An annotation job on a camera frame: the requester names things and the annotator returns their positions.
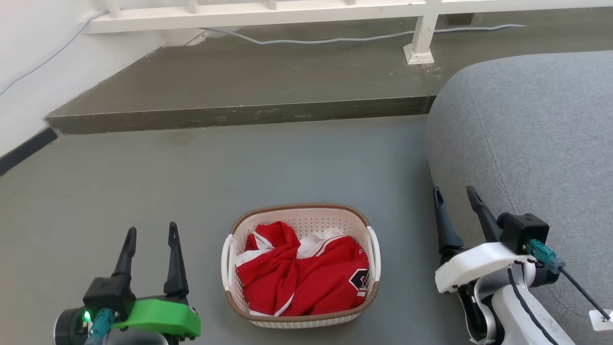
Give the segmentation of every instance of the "gray sofa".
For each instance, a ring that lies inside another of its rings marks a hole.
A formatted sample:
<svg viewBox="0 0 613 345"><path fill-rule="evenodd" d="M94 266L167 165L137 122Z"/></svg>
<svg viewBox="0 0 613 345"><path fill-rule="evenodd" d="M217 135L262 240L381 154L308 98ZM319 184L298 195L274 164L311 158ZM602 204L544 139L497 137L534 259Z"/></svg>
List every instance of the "gray sofa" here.
<svg viewBox="0 0 613 345"><path fill-rule="evenodd" d="M531 212L547 245L605 309L613 309L613 52L528 55L458 72L427 124L434 184L468 246L484 242L465 186L494 216ZM576 344L613 344L568 280L532 289Z"/></svg>

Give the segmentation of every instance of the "basket handle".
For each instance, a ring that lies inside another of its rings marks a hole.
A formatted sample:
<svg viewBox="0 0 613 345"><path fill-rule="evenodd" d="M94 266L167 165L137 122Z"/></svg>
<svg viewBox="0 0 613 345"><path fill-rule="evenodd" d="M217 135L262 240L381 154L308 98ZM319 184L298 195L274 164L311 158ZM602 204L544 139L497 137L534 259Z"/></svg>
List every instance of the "basket handle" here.
<svg viewBox="0 0 613 345"><path fill-rule="evenodd" d="M229 234L226 237L226 242L224 242L224 247L221 250L221 283L224 285L225 291L230 291L231 280L229 276L230 272L230 244L232 243L232 234Z"/></svg>
<svg viewBox="0 0 613 345"><path fill-rule="evenodd" d="M370 252L374 255L375 272L373 275L375 277L375 281L378 282L381 278L381 251L379 249L379 240L377 239L375 231L371 227L367 227L367 229L368 233L370 233L370 238L368 239Z"/></svg>

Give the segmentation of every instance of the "laundry basket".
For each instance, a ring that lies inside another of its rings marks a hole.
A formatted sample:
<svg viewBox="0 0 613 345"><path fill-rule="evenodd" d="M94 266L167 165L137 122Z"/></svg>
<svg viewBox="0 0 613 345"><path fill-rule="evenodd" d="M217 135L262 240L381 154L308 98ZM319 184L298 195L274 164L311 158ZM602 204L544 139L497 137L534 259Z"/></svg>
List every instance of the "laundry basket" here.
<svg viewBox="0 0 613 345"><path fill-rule="evenodd" d="M360 306L341 312L312 316L254 316L243 297L243 284L238 278L234 260L245 251L247 236L259 224L282 221L291 226L299 238L323 233L328 228L340 229L352 236L368 256L367 298ZM381 276L379 242L368 221L358 210L340 204L293 204L256 209L240 217L221 252L221 281L230 307L253 324L267 328L311 328L342 324L355 319L375 299Z"/></svg>

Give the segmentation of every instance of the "red clothing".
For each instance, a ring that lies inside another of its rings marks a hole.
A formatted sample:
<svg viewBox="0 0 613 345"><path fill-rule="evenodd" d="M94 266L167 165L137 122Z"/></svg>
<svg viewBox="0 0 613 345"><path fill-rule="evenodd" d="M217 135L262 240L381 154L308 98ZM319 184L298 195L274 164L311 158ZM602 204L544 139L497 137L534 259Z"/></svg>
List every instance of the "red clothing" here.
<svg viewBox="0 0 613 345"><path fill-rule="evenodd" d="M285 223L259 225L245 249L236 265L251 314L327 314L355 308L366 298L368 258L339 230L298 241Z"/></svg>

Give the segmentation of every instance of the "teal cable connector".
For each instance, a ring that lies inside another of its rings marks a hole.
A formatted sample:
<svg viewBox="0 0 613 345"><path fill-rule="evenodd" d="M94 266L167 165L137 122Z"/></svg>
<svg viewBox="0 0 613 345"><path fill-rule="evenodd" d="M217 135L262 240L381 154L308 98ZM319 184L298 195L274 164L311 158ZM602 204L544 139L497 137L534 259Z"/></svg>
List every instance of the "teal cable connector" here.
<svg viewBox="0 0 613 345"><path fill-rule="evenodd" d="M543 262L554 274L559 274L560 268L566 266L566 263L560 260L554 251L537 239L531 239L528 242L526 251L537 260Z"/></svg>
<svg viewBox="0 0 613 345"><path fill-rule="evenodd" d="M115 316L111 309L100 309L91 325L91 329L87 334L87 341L85 341L84 345L101 345L104 337L111 331L114 322Z"/></svg>

